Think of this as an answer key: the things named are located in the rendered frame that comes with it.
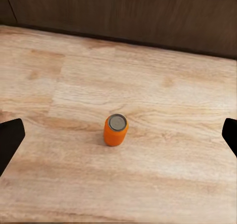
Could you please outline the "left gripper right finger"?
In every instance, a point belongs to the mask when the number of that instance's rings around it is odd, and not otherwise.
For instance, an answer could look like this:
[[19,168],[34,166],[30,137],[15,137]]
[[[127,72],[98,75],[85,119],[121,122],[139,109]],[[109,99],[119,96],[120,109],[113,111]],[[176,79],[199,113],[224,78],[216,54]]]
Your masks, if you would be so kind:
[[225,120],[222,136],[237,157],[237,120],[231,118]]

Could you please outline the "can of soda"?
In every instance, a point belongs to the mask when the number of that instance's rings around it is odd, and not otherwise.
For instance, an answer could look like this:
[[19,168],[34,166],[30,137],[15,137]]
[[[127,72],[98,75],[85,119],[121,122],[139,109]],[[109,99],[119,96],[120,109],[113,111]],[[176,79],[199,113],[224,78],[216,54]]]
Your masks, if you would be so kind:
[[122,114],[113,114],[105,122],[104,140],[112,147],[122,144],[128,131],[128,121]]

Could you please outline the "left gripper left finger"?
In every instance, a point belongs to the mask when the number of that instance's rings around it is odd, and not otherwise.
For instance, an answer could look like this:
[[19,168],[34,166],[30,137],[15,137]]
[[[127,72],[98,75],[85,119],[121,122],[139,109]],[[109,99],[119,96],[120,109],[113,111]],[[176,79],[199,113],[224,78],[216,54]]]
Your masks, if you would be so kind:
[[25,137],[20,118],[0,124],[0,176]]

